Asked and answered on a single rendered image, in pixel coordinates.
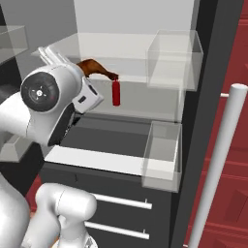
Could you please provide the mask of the brown chicken drumstick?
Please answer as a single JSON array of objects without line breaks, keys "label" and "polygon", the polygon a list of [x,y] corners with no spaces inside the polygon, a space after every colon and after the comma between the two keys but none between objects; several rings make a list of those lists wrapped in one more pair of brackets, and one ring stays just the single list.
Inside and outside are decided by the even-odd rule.
[{"label": "brown chicken drumstick", "polygon": [[88,78],[92,74],[104,75],[110,80],[117,80],[118,74],[108,71],[99,62],[94,59],[83,60],[77,65],[83,70],[84,75]]}]

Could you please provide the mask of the dark grey fridge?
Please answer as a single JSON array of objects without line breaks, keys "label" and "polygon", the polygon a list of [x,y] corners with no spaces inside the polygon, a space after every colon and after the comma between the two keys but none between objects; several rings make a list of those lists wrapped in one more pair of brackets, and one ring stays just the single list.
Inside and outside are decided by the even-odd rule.
[{"label": "dark grey fridge", "polygon": [[24,25],[29,49],[15,58],[19,73],[34,69],[31,49],[78,31],[156,33],[196,27],[200,0],[0,0],[0,25]]}]

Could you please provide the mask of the clear fridge door bin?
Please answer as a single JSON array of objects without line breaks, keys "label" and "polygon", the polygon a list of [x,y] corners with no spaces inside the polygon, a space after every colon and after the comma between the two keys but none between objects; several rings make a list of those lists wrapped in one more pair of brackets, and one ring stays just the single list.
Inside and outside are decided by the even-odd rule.
[{"label": "clear fridge door bin", "polygon": [[153,121],[144,151],[141,184],[177,193],[182,175],[182,125]]},{"label": "clear fridge door bin", "polygon": [[146,52],[150,87],[196,91],[203,50],[196,30],[159,30]]},{"label": "clear fridge door bin", "polygon": [[32,141],[17,135],[11,136],[0,151],[0,162],[17,163],[29,149]]},{"label": "clear fridge door bin", "polygon": [[0,26],[0,64],[28,49],[24,26]]}]

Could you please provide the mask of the dark grey fridge drawer front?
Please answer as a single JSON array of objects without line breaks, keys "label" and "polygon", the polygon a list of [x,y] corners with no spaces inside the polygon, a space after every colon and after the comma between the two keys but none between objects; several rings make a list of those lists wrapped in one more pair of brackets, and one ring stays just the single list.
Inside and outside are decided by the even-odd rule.
[{"label": "dark grey fridge drawer front", "polygon": [[89,229],[99,248],[169,248],[171,195],[146,189],[134,175],[46,163],[40,171],[44,182],[55,182],[93,194],[137,202],[147,202],[150,209],[99,201],[91,218],[93,223],[134,232],[146,232],[148,239]]}]

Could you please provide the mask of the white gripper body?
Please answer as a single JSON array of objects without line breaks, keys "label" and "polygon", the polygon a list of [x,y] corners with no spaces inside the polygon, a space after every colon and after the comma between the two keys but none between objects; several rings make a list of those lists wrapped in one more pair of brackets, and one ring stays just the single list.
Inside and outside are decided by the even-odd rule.
[{"label": "white gripper body", "polygon": [[78,66],[72,63],[67,57],[58,52],[53,46],[39,47],[40,58],[45,63],[44,68],[66,68],[68,70],[77,70]]}]

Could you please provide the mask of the dark grey fridge door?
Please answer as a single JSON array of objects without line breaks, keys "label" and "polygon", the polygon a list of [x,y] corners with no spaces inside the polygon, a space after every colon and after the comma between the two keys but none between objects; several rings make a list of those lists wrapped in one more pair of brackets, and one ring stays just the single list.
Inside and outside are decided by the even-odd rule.
[{"label": "dark grey fridge door", "polygon": [[200,0],[203,49],[199,88],[186,94],[179,192],[171,196],[169,248],[182,248],[244,0]]},{"label": "dark grey fridge door", "polygon": [[[0,64],[0,87],[7,84],[12,88],[18,88],[20,83],[21,77],[14,57]],[[0,172],[23,196],[26,196],[32,185],[41,185],[39,172],[43,163],[41,147],[37,143],[32,143],[19,163],[0,162]]]}]

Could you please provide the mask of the white fridge shelf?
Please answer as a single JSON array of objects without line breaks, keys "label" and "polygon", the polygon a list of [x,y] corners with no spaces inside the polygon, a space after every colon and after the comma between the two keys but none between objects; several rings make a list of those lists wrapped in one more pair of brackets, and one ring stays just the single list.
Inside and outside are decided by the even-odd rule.
[{"label": "white fridge shelf", "polygon": [[55,145],[46,155],[46,161],[76,167],[142,175],[144,162],[150,169],[164,171],[166,179],[172,179],[175,162],[143,159],[141,157],[105,153]]}]

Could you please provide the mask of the red cupboards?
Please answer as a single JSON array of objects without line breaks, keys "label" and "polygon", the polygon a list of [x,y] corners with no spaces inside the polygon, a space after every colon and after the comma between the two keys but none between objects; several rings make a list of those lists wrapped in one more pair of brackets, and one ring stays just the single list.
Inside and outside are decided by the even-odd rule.
[{"label": "red cupboards", "polygon": [[[243,2],[222,93],[229,94],[234,83],[248,86],[248,0]],[[227,100],[219,100],[184,248],[188,248]],[[198,248],[248,248],[248,93]]]}]

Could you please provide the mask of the red bottle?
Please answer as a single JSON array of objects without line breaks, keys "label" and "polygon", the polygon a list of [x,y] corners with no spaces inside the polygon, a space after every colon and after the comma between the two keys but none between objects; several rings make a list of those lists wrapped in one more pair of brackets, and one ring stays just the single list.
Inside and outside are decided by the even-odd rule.
[{"label": "red bottle", "polygon": [[114,80],[112,82],[112,104],[114,106],[119,106],[120,105],[120,83],[118,80]]}]

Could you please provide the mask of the glass fridge shelf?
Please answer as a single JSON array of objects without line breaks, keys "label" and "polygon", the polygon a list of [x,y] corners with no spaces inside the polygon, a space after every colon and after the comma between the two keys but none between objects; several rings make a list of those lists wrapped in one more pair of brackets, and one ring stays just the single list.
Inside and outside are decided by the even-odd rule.
[{"label": "glass fridge shelf", "polygon": [[156,34],[76,33],[53,45],[74,62],[93,58],[122,81],[146,81],[146,52]]}]

